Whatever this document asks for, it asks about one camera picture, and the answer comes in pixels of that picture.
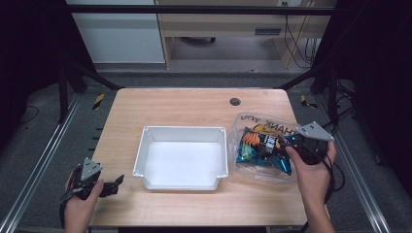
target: aluminum rail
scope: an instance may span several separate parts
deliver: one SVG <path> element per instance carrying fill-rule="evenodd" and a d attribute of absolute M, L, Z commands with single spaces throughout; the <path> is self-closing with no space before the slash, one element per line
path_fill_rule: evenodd
<path fill-rule="evenodd" d="M 320 104 L 320 108 L 324 113 L 326 121 L 328 121 L 326 102 L 324 98 L 320 97 L 319 95 L 315 95 L 315 98 L 317 100 L 317 103 Z M 351 153 L 346 147 L 342 135 L 339 133 L 339 131 L 337 131 L 334 137 L 336 139 L 337 150 L 340 152 L 339 157 L 342 159 L 342 162 L 345 164 L 345 167 L 348 171 L 346 175 L 351 179 L 352 183 L 354 184 L 355 191 L 357 192 L 357 195 L 360 198 L 360 202 L 363 205 L 363 208 L 366 212 L 367 217 L 369 218 L 373 230 L 377 233 L 390 233 L 391 229 L 388 223 L 386 222 L 381 210 L 379 209 L 379 206 L 376 203 L 376 200 L 373 197 L 372 192 L 367 186 L 366 181 L 364 180 L 357 163 L 355 162 Z"/>
<path fill-rule="evenodd" d="M 33 197 L 34 192 L 36 191 L 37 186 L 40 183 L 43 175 L 46 172 L 46 169 L 51 162 L 54 153 L 60 144 L 66 129 L 68 128 L 74 113 L 77 110 L 77 107 L 80 103 L 82 98 L 82 94 L 75 94 L 74 98 L 70 104 L 70 111 L 65 118 L 65 120 L 58 124 L 56 129 L 54 130 L 49 143 L 47 144 L 45 150 L 43 151 L 42 155 L 40 156 L 36 167 L 34 168 L 33 172 L 31 173 L 30 177 L 28 178 L 24 188 L 21 190 L 20 195 L 18 196 L 15 204 L 9 210 L 6 217 L 2 220 L 0 225 L 0 233 L 12 233 L 15 231 L 18 222 L 20 221 L 27 205 L 29 204 L 31 198 Z"/>
<path fill-rule="evenodd" d="M 288 15 L 288 16 L 347 16 L 355 9 L 329 7 L 257 7 L 257 6 L 186 6 L 186 5 L 54 5 L 42 6 L 47 11 L 99 14 L 209 14 L 209 15 Z"/>

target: wire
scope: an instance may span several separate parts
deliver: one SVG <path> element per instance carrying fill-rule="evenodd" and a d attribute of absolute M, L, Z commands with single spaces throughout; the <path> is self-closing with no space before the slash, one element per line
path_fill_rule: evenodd
<path fill-rule="evenodd" d="M 300 49 L 299 49 L 299 47 L 298 47 L 298 45 L 297 45 L 297 41 L 294 39 L 294 36 L 293 36 L 291 30 L 289 29 L 288 15 L 285 15 L 285 20 L 286 20 L 285 28 L 287 29 L 287 32 L 289 32 L 289 33 L 291 34 L 292 39 L 293 39 L 293 42 L 294 42 L 294 44 L 295 44 L 295 47 L 296 47 L 297 50 L 299 51 L 300 56 L 302 56 L 302 59 L 303 59 L 306 63 L 308 63 L 308 62 L 303 58 L 303 55 L 302 55 L 302 53 L 300 52 Z M 292 52 L 291 48 L 290 48 L 289 45 L 288 45 L 288 41 L 287 41 L 287 38 L 286 38 L 286 32 L 285 32 L 284 40 L 285 40 L 285 45 L 286 45 L 286 47 L 288 48 L 288 51 L 291 53 L 291 56 L 292 56 L 292 58 L 293 58 L 293 61 L 294 61 L 294 63 L 297 65 L 297 67 L 299 67 L 299 68 L 311 68 L 310 66 L 308 66 L 308 67 L 300 66 L 299 63 L 297 63 L 296 58 L 294 57 L 293 52 Z"/>
<path fill-rule="evenodd" d="M 33 108 L 33 109 L 35 109 L 35 110 L 36 110 L 36 114 L 35 114 L 34 116 L 32 116 L 30 119 L 27 119 L 27 120 L 25 120 L 25 121 L 22 121 L 22 122 L 20 122 L 19 124 L 25 124 L 25 123 L 33 120 L 33 119 L 40 113 L 39 109 L 38 109 L 37 107 L 35 107 L 35 106 L 28 105 L 28 106 L 26 107 L 26 109 L 28 109 L 28 108 Z"/>
<path fill-rule="evenodd" d="M 307 150 L 309 150 L 311 153 L 317 155 L 319 158 L 321 158 L 316 152 L 314 152 L 309 146 L 302 144 L 302 146 L 304 146 Z M 327 192 L 326 192 L 326 196 L 325 196 L 325 204 L 327 203 L 327 201 L 329 201 L 329 199 L 331 198 L 333 192 L 339 191 L 343 188 L 343 186 L 345 185 L 346 179 L 345 179 L 345 173 L 342 171 L 342 169 L 335 163 L 331 161 L 330 157 L 327 155 L 327 153 L 325 154 L 325 158 L 327 158 L 328 162 L 326 162 L 325 159 L 322 159 L 322 163 L 325 165 L 327 171 L 329 172 L 330 175 L 330 180 L 329 180 L 329 187 L 327 188 Z M 338 188 L 336 187 L 336 180 L 334 177 L 334 172 L 333 172 L 333 166 L 335 166 L 342 177 L 342 184 L 339 185 Z M 300 228 L 300 232 L 305 232 L 307 230 L 307 228 L 309 227 L 309 222 L 306 221 L 306 223 Z"/>
<path fill-rule="evenodd" d="M 62 202 L 60 203 L 60 208 L 58 210 L 58 213 L 59 213 L 59 218 L 60 218 L 60 224 L 61 224 L 61 227 L 63 229 L 64 229 L 64 225 L 65 225 L 64 211 L 66 210 L 66 204 L 74 196 L 73 193 L 70 193 L 70 191 L 73 187 L 73 181 L 78 176 L 78 174 L 81 172 L 82 168 L 83 168 L 83 165 L 78 165 L 73 170 L 72 174 L 70 174 L 70 178 L 69 178 L 69 181 L 67 182 L 66 190 L 65 190 L 63 196 L 61 197 Z"/>
<path fill-rule="evenodd" d="M 302 32 L 302 30 L 303 30 L 303 23 L 302 23 L 302 25 L 300 26 L 299 34 L 300 34 L 300 33 Z M 304 57 L 304 56 L 302 55 L 302 52 L 300 51 L 299 45 L 297 44 L 297 40 L 294 38 L 294 36 L 293 36 L 293 34 L 292 34 L 292 32 L 291 32 L 291 29 L 289 28 L 288 15 L 285 15 L 285 29 L 286 29 L 285 34 L 284 34 L 285 44 L 286 44 L 286 47 L 288 48 L 288 51 L 291 53 L 291 56 L 292 56 L 292 58 L 293 58 L 294 63 L 295 63 L 299 68 L 312 68 L 313 61 L 315 60 L 314 57 L 315 57 L 315 53 L 316 53 L 316 46 L 313 46 L 313 47 L 312 47 L 312 57 L 311 57 L 310 59 L 308 59 L 308 56 L 307 56 L 307 53 L 306 53 L 306 51 L 307 51 L 307 46 L 308 46 L 308 42 L 309 42 L 309 39 L 308 39 L 308 40 L 306 41 L 305 57 Z M 296 49 L 297 49 L 297 51 L 299 52 L 300 57 L 302 57 L 303 61 L 304 61 L 305 63 L 307 63 L 307 64 L 310 65 L 309 67 L 300 66 L 300 65 L 297 63 L 296 58 L 295 58 L 295 56 L 293 55 L 293 52 L 292 52 L 291 48 L 289 47 L 289 44 L 288 44 L 288 41 L 287 41 L 287 37 L 286 37 L 287 32 L 289 32 L 289 34 L 291 34 L 291 37 L 292 37 L 294 46 L 296 47 Z"/>
<path fill-rule="evenodd" d="M 342 99 L 348 98 L 351 103 L 352 103 L 352 91 L 349 92 L 349 94 L 347 93 L 345 87 L 343 87 L 343 89 L 340 89 L 343 91 L 340 92 L 342 94 L 342 96 L 340 96 L 337 100 L 336 100 L 336 104 L 338 104 Z M 328 123 L 326 123 L 325 125 L 323 125 L 323 128 L 327 128 L 333 125 L 333 127 L 330 129 L 330 134 L 334 135 L 337 130 L 338 130 L 338 126 L 339 126 L 339 121 L 344 119 L 345 117 L 349 116 L 349 115 L 354 115 L 356 113 L 355 108 L 349 107 L 348 109 L 344 110 L 343 112 L 339 113 L 336 118 L 331 119 Z"/>

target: table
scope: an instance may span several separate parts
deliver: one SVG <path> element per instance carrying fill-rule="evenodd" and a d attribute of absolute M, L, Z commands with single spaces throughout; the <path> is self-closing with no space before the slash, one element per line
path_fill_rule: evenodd
<path fill-rule="evenodd" d="M 233 106 L 231 98 L 241 103 Z M 146 125 L 223 126 L 238 113 L 295 121 L 285 90 L 125 88 L 119 90 L 93 161 L 111 182 L 124 174 L 117 195 L 97 202 L 91 226 L 268 226 L 306 221 L 297 183 L 264 183 L 229 170 L 215 191 L 149 191 L 132 176 Z"/>
<path fill-rule="evenodd" d="M 334 7 L 337 0 L 301 0 L 289 2 L 291 7 Z M 281 7 L 280 0 L 156 0 L 161 6 L 253 6 Z M 259 37 L 271 38 L 284 68 L 294 63 L 299 55 L 296 42 L 303 38 L 323 38 L 330 16 L 281 15 L 192 15 L 158 14 L 158 24 L 167 67 L 171 67 L 174 38 L 176 37 Z"/>

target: metal frame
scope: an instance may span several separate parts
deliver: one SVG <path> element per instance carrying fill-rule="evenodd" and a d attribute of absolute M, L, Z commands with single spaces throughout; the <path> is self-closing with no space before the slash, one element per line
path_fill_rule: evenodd
<path fill-rule="evenodd" d="M 45 11 L 64 11 L 69 13 L 104 13 L 104 14 L 215 14 L 215 15 L 289 15 L 289 16 L 347 16 L 348 14 L 356 13 L 351 9 L 335 9 L 335 8 L 290 8 L 290 7 L 252 7 L 252 6 L 128 6 L 128 5 L 46 5 L 40 6 Z M 93 72 L 85 70 L 83 67 L 76 66 L 76 69 L 82 70 L 83 73 L 88 73 L 93 78 Z M 324 65 L 315 67 L 307 74 L 298 77 L 292 83 L 287 83 L 281 86 L 282 89 L 289 89 L 295 83 L 300 83 L 310 77 L 310 74 L 317 73 L 319 70 L 325 68 Z M 61 70 L 60 81 L 65 83 L 64 71 Z M 96 78 L 101 83 L 110 87 L 110 83 L 106 83 L 104 80 L 97 76 Z M 64 135 L 66 128 L 68 127 L 73 114 L 76 111 L 76 107 L 79 103 L 80 96 L 72 103 L 71 111 L 67 113 L 65 120 L 58 125 L 54 132 L 48 146 L 45 148 L 41 158 L 39 159 L 35 169 L 29 177 L 25 187 L 21 191 L 12 209 L 9 211 L 6 218 L 0 225 L 0 232 L 13 232 L 17 224 L 27 207 L 33 193 L 35 192 L 39 180 L 45 173 L 49 162 L 55 152 L 56 147 Z M 338 148 L 342 151 L 342 158 L 349 170 L 349 176 L 354 182 L 355 190 L 360 197 L 360 201 L 366 210 L 372 227 L 376 232 L 390 232 L 389 226 L 385 221 L 382 213 L 379 210 L 376 201 L 373 198 L 370 190 L 365 184 L 363 177 L 357 168 L 356 163 L 349 154 L 346 145 L 341 140 L 339 133 L 337 134 Z"/>

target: hand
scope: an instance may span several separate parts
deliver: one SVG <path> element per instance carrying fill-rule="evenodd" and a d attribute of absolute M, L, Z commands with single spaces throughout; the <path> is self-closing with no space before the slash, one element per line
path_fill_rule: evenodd
<path fill-rule="evenodd" d="M 97 181 L 86 200 L 74 196 L 67 202 L 64 211 L 64 232 L 84 233 L 87 230 L 103 185 L 103 180 Z"/>
<path fill-rule="evenodd" d="M 311 232 L 334 232 L 325 208 L 325 196 L 330 180 L 325 164 L 307 165 L 292 147 L 286 147 L 286 151 L 295 166 L 297 184 Z M 327 156 L 333 164 L 336 157 L 336 147 L 333 142 L 327 144 Z M 329 159 L 326 157 L 325 162 L 331 166 Z"/>

